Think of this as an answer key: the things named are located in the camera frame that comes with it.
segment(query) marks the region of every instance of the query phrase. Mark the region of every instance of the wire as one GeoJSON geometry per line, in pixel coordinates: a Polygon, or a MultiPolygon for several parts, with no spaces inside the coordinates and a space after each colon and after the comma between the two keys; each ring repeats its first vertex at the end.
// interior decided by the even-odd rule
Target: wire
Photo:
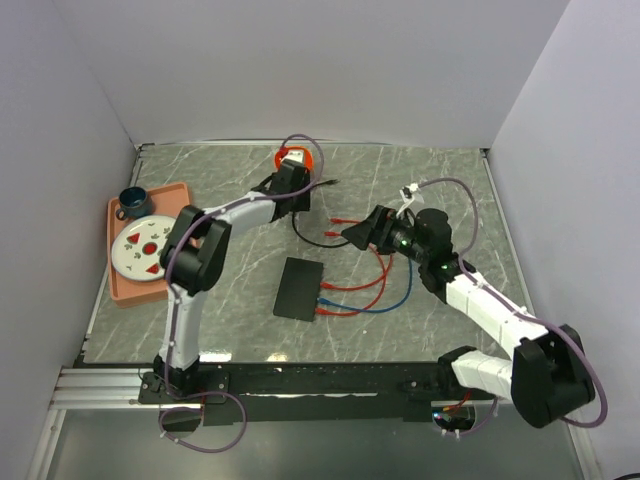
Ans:
{"type": "Polygon", "coordinates": [[[309,245],[313,245],[314,247],[319,247],[319,248],[341,248],[341,247],[346,247],[347,245],[349,245],[349,241],[344,241],[342,243],[334,243],[333,245],[328,245],[326,243],[317,243],[314,242],[313,240],[309,240],[307,237],[305,237],[304,235],[302,235],[300,233],[300,231],[298,230],[298,225],[296,224],[296,218],[297,218],[297,213],[296,212],[292,212],[291,213],[291,227],[293,228],[293,231],[296,232],[296,235],[298,236],[298,238],[300,240],[302,240],[305,243],[308,243],[309,245]]]}
{"type": "MultiPolygon", "coordinates": [[[[359,220],[346,220],[344,218],[331,218],[330,219],[331,223],[360,223],[359,220]]],[[[337,232],[324,232],[325,235],[327,236],[339,236],[340,234],[337,232]]],[[[326,288],[327,290],[340,290],[342,292],[355,292],[356,290],[364,290],[365,288],[369,288],[369,287],[373,287],[374,285],[380,283],[381,281],[384,280],[384,278],[387,276],[387,273],[389,273],[389,270],[391,269],[391,264],[393,262],[393,259],[391,258],[389,260],[389,267],[385,268],[384,266],[384,262],[382,261],[382,258],[380,257],[380,254],[373,249],[373,247],[369,246],[369,248],[371,249],[371,251],[378,257],[378,261],[381,263],[382,266],[382,275],[380,275],[378,278],[376,278],[375,280],[373,280],[372,282],[366,283],[364,285],[358,285],[356,287],[338,287],[336,285],[333,285],[332,283],[329,282],[322,282],[320,284],[320,286],[322,288],[326,288]]]]}
{"type": "Polygon", "coordinates": [[[491,404],[491,408],[489,408],[489,412],[487,412],[487,415],[482,419],[482,421],[480,423],[478,423],[477,425],[474,425],[472,428],[470,428],[469,430],[463,431],[463,432],[448,432],[446,430],[442,430],[442,429],[438,429],[438,431],[440,432],[444,432],[443,435],[447,436],[447,437],[466,437],[467,435],[471,435],[473,433],[476,433],[478,430],[480,430],[482,427],[484,427],[487,423],[489,423],[489,420],[491,420],[491,418],[494,416],[496,408],[498,408],[498,398],[494,398],[493,399],[493,403],[491,404]]]}
{"type": "Polygon", "coordinates": [[[464,405],[465,403],[467,403],[467,401],[469,401],[470,398],[471,398],[471,390],[465,393],[464,398],[460,402],[456,403],[455,405],[451,405],[449,407],[444,407],[442,411],[447,412],[447,415],[449,416],[453,416],[455,413],[458,412],[458,410],[462,408],[462,405],[464,405]]]}
{"type": "MultiPolygon", "coordinates": [[[[465,267],[464,262],[463,262],[464,255],[466,255],[469,252],[469,250],[471,250],[471,248],[474,246],[474,244],[476,243],[476,240],[478,238],[478,229],[479,229],[478,225],[479,225],[479,222],[480,222],[480,215],[478,214],[478,204],[476,203],[476,199],[473,196],[473,193],[471,192],[471,189],[467,186],[467,184],[465,184],[462,180],[459,180],[457,178],[442,177],[442,178],[436,178],[434,180],[427,180],[425,182],[420,183],[418,185],[418,188],[424,188],[424,187],[427,187],[427,186],[430,186],[430,185],[434,185],[436,183],[441,183],[441,182],[452,182],[452,183],[456,183],[456,184],[460,185],[464,189],[464,191],[466,192],[467,196],[469,197],[469,200],[471,201],[471,207],[473,209],[473,233],[471,235],[471,241],[469,242],[469,245],[467,245],[465,248],[463,248],[460,251],[460,253],[458,254],[458,264],[460,265],[460,269],[466,275],[466,277],[474,285],[478,285],[478,281],[473,276],[473,274],[471,274],[471,272],[469,272],[467,270],[467,267],[465,267]]],[[[606,396],[606,393],[604,391],[604,387],[602,386],[602,382],[600,381],[600,378],[598,377],[598,374],[596,373],[595,369],[591,365],[591,362],[589,362],[589,360],[584,355],[584,352],[578,346],[578,344],[576,344],[576,342],[574,342],[573,339],[571,337],[569,337],[569,335],[567,335],[566,332],[564,332],[564,330],[561,330],[558,326],[554,325],[553,323],[551,323],[551,322],[549,322],[547,320],[542,320],[540,318],[534,317],[532,315],[525,315],[525,314],[520,313],[519,311],[515,310],[509,304],[509,302],[507,302],[503,298],[503,296],[498,291],[494,290],[492,287],[490,287],[488,285],[483,285],[482,289],[485,290],[487,293],[489,293],[493,298],[495,298],[498,302],[500,302],[507,310],[512,312],[519,319],[527,321],[527,322],[535,323],[537,325],[542,325],[547,330],[549,330],[549,331],[555,333],[556,335],[558,335],[567,344],[567,346],[571,349],[571,351],[575,354],[575,356],[578,357],[578,360],[580,360],[580,362],[582,363],[584,368],[589,373],[589,376],[591,377],[591,380],[593,381],[593,385],[594,385],[596,391],[598,392],[598,397],[600,397],[600,414],[598,415],[598,417],[595,420],[593,420],[591,422],[578,422],[576,420],[572,420],[572,419],[567,418],[567,417],[563,417],[562,420],[564,422],[568,423],[569,425],[573,425],[575,427],[581,427],[581,428],[595,428],[595,427],[598,427],[598,426],[602,425],[602,423],[607,418],[607,414],[609,413],[609,402],[607,401],[607,396],[606,396]]]]}
{"type": "MultiPolygon", "coordinates": [[[[389,273],[389,271],[391,270],[391,266],[393,265],[393,255],[389,256],[389,266],[387,266],[386,269],[385,269],[384,262],[382,261],[382,257],[380,256],[380,254],[378,252],[376,252],[376,250],[372,246],[369,246],[369,248],[371,249],[371,251],[373,253],[376,254],[376,257],[378,258],[378,261],[380,262],[380,266],[382,267],[383,275],[380,277],[382,279],[382,285],[380,286],[380,290],[378,291],[378,294],[376,295],[376,298],[374,298],[371,301],[371,303],[369,303],[365,307],[362,307],[363,310],[369,310],[376,303],[378,303],[378,300],[380,300],[382,298],[382,294],[384,293],[384,289],[387,286],[387,274],[389,273]]],[[[319,313],[320,315],[335,315],[336,317],[353,317],[355,315],[359,315],[361,312],[332,312],[332,311],[326,310],[324,308],[316,308],[316,313],[319,313]]]]}
{"type": "MultiPolygon", "coordinates": [[[[326,180],[324,182],[317,183],[313,188],[315,189],[318,187],[322,187],[324,185],[335,185],[336,183],[338,183],[338,180],[326,180]]],[[[296,235],[300,240],[302,240],[305,243],[308,243],[309,245],[313,245],[314,247],[319,247],[319,248],[341,248],[341,247],[346,247],[350,243],[348,241],[345,241],[342,243],[328,245],[326,243],[318,243],[318,242],[314,242],[313,240],[309,240],[307,237],[305,237],[300,233],[300,230],[298,230],[297,218],[298,218],[298,212],[291,212],[291,228],[293,228],[293,231],[296,233],[296,235]]]]}
{"type": "Polygon", "coordinates": [[[323,298],[323,297],[318,298],[318,303],[321,304],[321,305],[331,305],[332,307],[344,308],[345,310],[351,310],[352,312],[387,313],[387,312],[390,312],[391,310],[395,310],[396,308],[401,307],[404,304],[404,302],[407,301],[407,299],[409,298],[409,295],[411,295],[411,288],[412,287],[413,287],[413,262],[411,261],[411,259],[409,259],[409,287],[407,288],[407,293],[405,293],[405,295],[402,298],[402,300],[400,300],[395,305],[392,305],[392,306],[387,307],[387,308],[381,308],[381,309],[378,309],[378,310],[365,310],[364,308],[349,307],[347,305],[342,305],[340,303],[335,303],[335,302],[332,302],[331,300],[327,300],[326,298],[323,298]]]}
{"type": "MultiPolygon", "coordinates": [[[[230,398],[231,400],[233,400],[238,407],[240,408],[240,412],[242,414],[242,426],[240,427],[240,432],[238,433],[238,436],[231,441],[231,443],[229,443],[228,445],[225,445],[222,448],[202,448],[202,447],[197,447],[196,445],[193,445],[191,443],[185,442],[184,440],[181,439],[177,439],[176,437],[173,437],[171,434],[169,434],[168,432],[166,432],[166,430],[164,430],[164,427],[162,426],[162,419],[164,418],[164,416],[167,414],[168,411],[166,411],[165,413],[163,413],[162,415],[160,415],[160,417],[158,418],[158,424],[160,426],[160,430],[162,432],[163,436],[168,436],[169,439],[173,440],[174,442],[178,443],[179,445],[182,445],[183,447],[187,447],[191,450],[195,450],[196,452],[201,452],[201,453],[220,453],[220,452],[224,452],[229,450],[230,448],[234,447],[242,438],[242,436],[244,435],[244,432],[247,430],[247,411],[244,407],[244,405],[242,404],[242,402],[240,401],[240,399],[238,397],[236,397],[235,395],[232,395],[230,393],[227,392],[223,392],[223,391],[209,391],[209,392],[202,392],[202,393],[195,393],[192,395],[187,395],[186,397],[182,398],[180,395],[178,395],[172,388],[170,382],[169,382],[169,365],[171,363],[171,357],[173,355],[173,348],[175,345],[175,339],[176,339],[176,331],[177,331],[177,318],[178,318],[178,312],[180,309],[180,293],[178,292],[178,290],[176,289],[176,287],[173,286],[171,279],[173,277],[173,269],[175,268],[176,265],[176,261],[178,259],[178,255],[179,253],[182,251],[182,249],[184,248],[185,244],[189,241],[189,238],[191,238],[191,235],[193,234],[193,232],[204,222],[216,218],[218,215],[226,212],[227,210],[232,210],[234,208],[237,208],[241,205],[244,205],[245,203],[250,203],[252,201],[255,202],[262,202],[262,201],[274,201],[274,200],[286,200],[288,198],[293,198],[296,197],[298,195],[302,195],[303,193],[306,193],[308,191],[310,191],[311,189],[313,189],[318,181],[320,180],[320,178],[322,178],[322,171],[324,169],[324,152],[322,151],[322,147],[320,147],[320,145],[318,144],[318,142],[316,142],[313,138],[309,137],[308,135],[304,135],[302,133],[297,133],[294,135],[290,135],[287,138],[285,138],[282,141],[282,144],[280,145],[280,149],[284,149],[285,145],[287,144],[288,141],[294,139],[294,138],[303,138],[309,142],[311,142],[311,144],[318,150],[318,155],[319,155],[319,161],[318,161],[318,168],[315,170],[315,174],[313,175],[313,177],[311,178],[311,182],[309,182],[309,184],[306,187],[301,188],[300,190],[296,191],[296,192],[292,192],[292,193],[285,193],[285,194],[280,194],[280,195],[256,195],[256,196],[245,196],[243,198],[239,198],[237,200],[234,200],[233,202],[224,205],[224,206],[220,206],[218,208],[216,208],[215,210],[213,210],[210,213],[207,213],[203,216],[201,216],[200,218],[198,218],[195,222],[193,222],[191,224],[191,226],[187,229],[187,231],[184,233],[184,235],[182,236],[182,238],[178,241],[178,243],[176,244],[175,250],[173,252],[173,255],[171,255],[171,258],[169,259],[169,264],[167,265],[167,268],[165,270],[165,279],[167,281],[167,287],[169,288],[169,290],[171,290],[171,292],[173,293],[174,296],[174,304],[173,304],[173,309],[171,311],[171,320],[169,321],[169,344],[167,346],[167,358],[165,360],[165,365],[164,365],[164,382],[165,382],[165,388],[167,391],[167,394],[169,394],[170,396],[172,396],[175,399],[178,400],[190,400],[190,399],[194,399],[194,398],[201,398],[201,397],[206,397],[206,396],[213,396],[213,395],[217,395],[217,396],[223,396],[225,398],[230,398]]],[[[182,408],[182,409],[186,409],[189,411],[192,411],[193,409],[187,408],[187,407],[176,407],[176,408],[182,408]]]]}

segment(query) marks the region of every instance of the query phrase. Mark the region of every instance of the black cable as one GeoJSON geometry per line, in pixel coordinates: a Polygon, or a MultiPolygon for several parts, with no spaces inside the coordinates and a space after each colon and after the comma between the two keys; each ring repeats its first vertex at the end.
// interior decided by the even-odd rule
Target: black cable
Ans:
{"type": "MultiPolygon", "coordinates": [[[[138,378],[140,379],[141,382],[144,382],[144,378],[142,378],[142,375],[140,375],[140,370],[142,370],[141,368],[138,368],[138,378]]],[[[156,372],[150,372],[153,373],[153,376],[156,377],[158,380],[162,380],[164,382],[164,378],[162,378],[160,375],[158,375],[156,372]]]]}
{"type": "MultiPolygon", "coordinates": [[[[323,185],[335,185],[336,183],[338,183],[338,180],[326,180],[324,182],[316,183],[316,185],[313,188],[315,189],[315,188],[321,187],[323,185]]],[[[313,240],[309,240],[304,235],[302,235],[300,233],[300,231],[298,230],[298,225],[296,223],[296,218],[297,218],[297,212],[292,212],[291,213],[291,227],[293,228],[293,231],[296,232],[296,235],[298,236],[298,238],[300,240],[302,240],[303,242],[308,243],[309,245],[313,245],[314,247],[319,247],[319,248],[340,248],[340,247],[346,247],[347,245],[349,245],[351,243],[351,242],[345,241],[343,243],[335,243],[333,245],[328,245],[328,244],[317,243],[317,242],[314,242],[313,240]]]]}

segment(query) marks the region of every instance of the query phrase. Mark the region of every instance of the red connector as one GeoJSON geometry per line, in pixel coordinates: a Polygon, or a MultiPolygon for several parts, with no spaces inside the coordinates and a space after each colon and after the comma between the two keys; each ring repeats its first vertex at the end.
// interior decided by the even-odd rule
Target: red connector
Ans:
{"type": "Polygon", "coordinates": [[[330,218],[331,223],[360,223],[358,220],[345,220],[344,218],[330,218]]]}

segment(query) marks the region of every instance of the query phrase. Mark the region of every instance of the dark blue cup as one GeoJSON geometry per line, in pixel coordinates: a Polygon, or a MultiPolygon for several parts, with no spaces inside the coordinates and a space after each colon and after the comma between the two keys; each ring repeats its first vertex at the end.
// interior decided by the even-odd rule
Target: dark blue cup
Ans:
{"type": "Polygon", "coordinates": [[[125,220],[127,218],[140,218],[153,213],[153,202],[151,196],[144,188],[125,188],[118,197],[120,208],[116,210],[116,218],[125,220]]]}

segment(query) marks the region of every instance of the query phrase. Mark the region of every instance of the black rectangular pad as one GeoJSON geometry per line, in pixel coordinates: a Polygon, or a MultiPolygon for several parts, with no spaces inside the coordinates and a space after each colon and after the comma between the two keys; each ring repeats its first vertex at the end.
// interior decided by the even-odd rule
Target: black rectangular pad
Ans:
{"type": "Polygon", "coordinates": [[[287,257],[273,314],[313,322],[323,268],[320,262],[287,257]]]}

